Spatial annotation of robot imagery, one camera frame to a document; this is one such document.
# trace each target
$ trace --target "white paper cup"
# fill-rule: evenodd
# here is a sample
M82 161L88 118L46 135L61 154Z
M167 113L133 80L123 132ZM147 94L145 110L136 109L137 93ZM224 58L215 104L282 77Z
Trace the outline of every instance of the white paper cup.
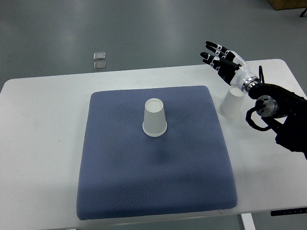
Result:
M236 118L241 113L245 93L237 86L230 87L219 106L220 113L227 118Z
M160 99L151 98L145 103L143 130L151 137L159 137L165 133L164 105Z

